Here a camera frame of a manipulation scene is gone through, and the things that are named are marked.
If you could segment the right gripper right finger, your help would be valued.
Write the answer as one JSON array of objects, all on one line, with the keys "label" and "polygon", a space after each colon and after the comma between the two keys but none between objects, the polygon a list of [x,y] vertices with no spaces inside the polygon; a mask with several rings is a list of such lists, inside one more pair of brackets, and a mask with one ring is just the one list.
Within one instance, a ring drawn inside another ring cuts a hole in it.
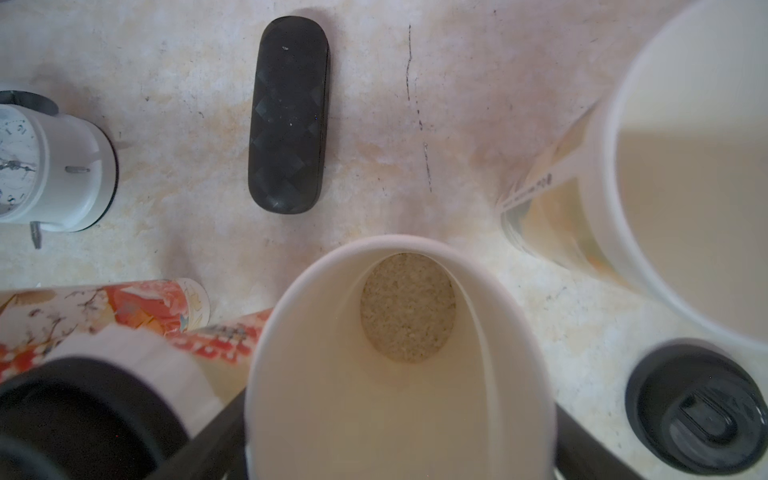
[{"label": "right gripper right finger", "polygon": [[614,456],[559,404],[555,469],[564,479],[642,480],[631,467]]}]

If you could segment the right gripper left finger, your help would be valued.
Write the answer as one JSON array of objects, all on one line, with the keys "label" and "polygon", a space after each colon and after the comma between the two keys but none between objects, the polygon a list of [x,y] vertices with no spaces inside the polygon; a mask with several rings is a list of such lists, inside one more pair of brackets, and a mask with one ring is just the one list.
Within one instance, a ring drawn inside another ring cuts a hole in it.
[{"label": "right gripper left finger", "polygon": [[245,395],[242,390],[148,479],[247,479]]}]

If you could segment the tall paper cup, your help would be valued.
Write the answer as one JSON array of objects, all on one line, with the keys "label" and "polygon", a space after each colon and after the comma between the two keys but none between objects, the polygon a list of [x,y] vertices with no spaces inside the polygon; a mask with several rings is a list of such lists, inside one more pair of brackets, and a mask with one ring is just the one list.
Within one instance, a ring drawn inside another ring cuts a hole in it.
[{"label": "tall paper cup", "polygon": [[266,309],[166,340],[186,352],[202,370],[213,393],[227,405],[247,385],[251,358],[273,309]]}]

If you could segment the translucent paper disc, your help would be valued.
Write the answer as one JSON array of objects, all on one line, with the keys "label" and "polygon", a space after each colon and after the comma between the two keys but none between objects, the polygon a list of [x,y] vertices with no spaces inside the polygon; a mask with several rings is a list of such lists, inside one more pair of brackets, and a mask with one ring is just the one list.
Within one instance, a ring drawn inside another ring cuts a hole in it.
[{"label": "translucent paper disc", "polygon": [[75,357],[106,362],[139,379],[170,407],[191,437],[229,403],[191,354],[144,329],[112,324],[96,334],[73,333],[45,361]]}]

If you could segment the paper cup red flowers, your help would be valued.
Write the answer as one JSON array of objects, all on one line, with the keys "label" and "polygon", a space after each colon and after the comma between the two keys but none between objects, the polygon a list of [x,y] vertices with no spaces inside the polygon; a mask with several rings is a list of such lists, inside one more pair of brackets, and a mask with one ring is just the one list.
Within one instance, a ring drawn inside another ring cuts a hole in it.
[{"label": "paper cup red flowers", "polygon": [[[393,361],[366,338],[370,272],[415,253],[457,300],[444,347]],[[543,355],[507,289],[441,242],[382,235],[307,268],[258,340],[246,388],[252,479],[550,479],[556,414]]]}]

